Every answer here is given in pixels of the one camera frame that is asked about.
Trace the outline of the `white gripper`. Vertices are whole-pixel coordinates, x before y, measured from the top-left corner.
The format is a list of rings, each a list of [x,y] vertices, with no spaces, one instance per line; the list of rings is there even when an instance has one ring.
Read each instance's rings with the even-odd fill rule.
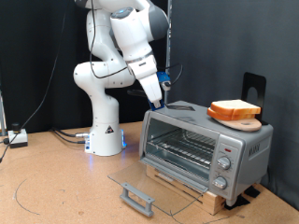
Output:
[[[157,78],[157,67],[153,56],[149,56],[142,62],[137,62],[134,65],[134,73],[136,79],[141,84],[147,97],[150,100],[151,109],[159,109],[164,107],[162,100],[162,92]]]

